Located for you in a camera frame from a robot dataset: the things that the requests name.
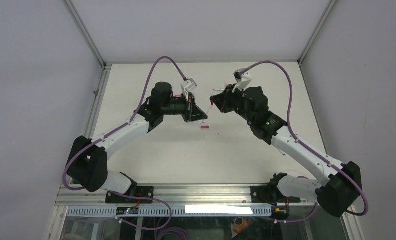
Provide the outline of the white pen red tip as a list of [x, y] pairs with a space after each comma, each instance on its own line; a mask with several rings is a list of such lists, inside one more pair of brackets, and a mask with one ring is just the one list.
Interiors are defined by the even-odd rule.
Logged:
[[211, 112], [211, 109], [213, 108], [213, 105], [211, 105], [210, 107], [209, 107], [209, 109], [207, 110], [207, 112], [206, 112], [206, 115], [207, 115], [207, 117], [209, 118], [209, 116], [210, 116], [210, 112]]

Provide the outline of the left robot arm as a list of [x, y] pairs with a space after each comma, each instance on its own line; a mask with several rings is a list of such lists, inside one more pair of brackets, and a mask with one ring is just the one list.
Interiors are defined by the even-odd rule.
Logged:
[[192, 93], [196, 87], [193, 79], [187, 79], [181, 83], [181, 95], [176, 96], [169, 83], [156, 83], [145, 102], [120, 126], [92, 138], [76, 138], [64, 175], [77, 182], [79, 190], [106, 190], [117, 193], [124, 203], [133, 202], [137, 182], [125, 173], [109, 170], [108, 160], [128, 143], [154, 130], [165, 116], [181, 116], [186, 123], [206, 120], [207, 114], [197, 106]]

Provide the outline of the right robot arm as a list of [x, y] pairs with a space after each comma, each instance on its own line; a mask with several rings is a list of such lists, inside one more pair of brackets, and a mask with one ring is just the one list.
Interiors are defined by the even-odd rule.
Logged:
[[268, 98], [261, 87], [238, 90], [231, 84], [211, 96], [210, 101], [221, 113], [241, 116], [258, 139], [290, 156], [314, 176], [311, 180], [286, 173], [274, 175], [268, 183], [268, 196], [273, 202], [280, 203], [286, 197], [301, 198], [318, 203], [328, 214], [339, 218], [360, 197], [363, 190], [360, 167], [312, 149], [293, 135], [288, 123], [269, 110]]

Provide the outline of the small circuit board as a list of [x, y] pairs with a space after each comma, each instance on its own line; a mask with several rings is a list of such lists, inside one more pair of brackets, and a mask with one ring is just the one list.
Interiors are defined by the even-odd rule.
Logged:
[[118, 207], [116, 209], [117, 216], [130, 216], [130, 215], [138, 215], [139, 208], [138, 207]]

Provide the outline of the orange object below table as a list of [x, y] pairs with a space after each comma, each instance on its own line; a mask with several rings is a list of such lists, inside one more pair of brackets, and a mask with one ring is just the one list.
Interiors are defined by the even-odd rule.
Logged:
[[251, 227], [253, 223], [254, 222], [252, 219], [248, 219], [244, 217], [235, 218], [232, 222], [231, 229], [235, 234], [239, 235], [243, 233], [246, 229]]

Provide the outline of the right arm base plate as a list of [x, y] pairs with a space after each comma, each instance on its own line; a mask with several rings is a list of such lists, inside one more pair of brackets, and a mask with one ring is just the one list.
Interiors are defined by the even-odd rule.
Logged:
[[268, 185], [254, 185], [250, 187], [251, 202], [253, 204], [270, 204], [276, 206], [277, 204], [300, 203], [299, 197], [286, 197], [277, 190], [276, 187], [269, 187]]

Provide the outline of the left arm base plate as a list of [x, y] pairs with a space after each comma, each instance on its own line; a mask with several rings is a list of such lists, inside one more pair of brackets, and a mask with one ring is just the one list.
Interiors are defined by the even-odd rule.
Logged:
[[149, 198], [154, 197], [154, 190], [155, 188], [153, 186], [139, 185], [136, 187], [136, 189], [133, 190], [132, 193], [129, 194], [131, 197], [145, 198], [145, 199], [127, 198], [108, 191], [106, 193], [105, 203], [106, 204], [137, 204], [137, 203], [152, 204], [153, 200]]

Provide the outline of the aluminium frame rail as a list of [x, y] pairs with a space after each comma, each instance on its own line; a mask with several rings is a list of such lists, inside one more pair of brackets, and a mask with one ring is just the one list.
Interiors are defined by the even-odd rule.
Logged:
[[[265, 205], [261, 194], [266, 194], [268, 185], [257, 184], [139, 184], [137, 192], [143, 198], [162, 200], [170, 206], [185, 205]], [[82, 206], [129, 206], [136, 205], [138, 200], [129, 200], [110, 193], [97, 190], [71, 191], [61, 186], [55, 201], [58, 207]]]

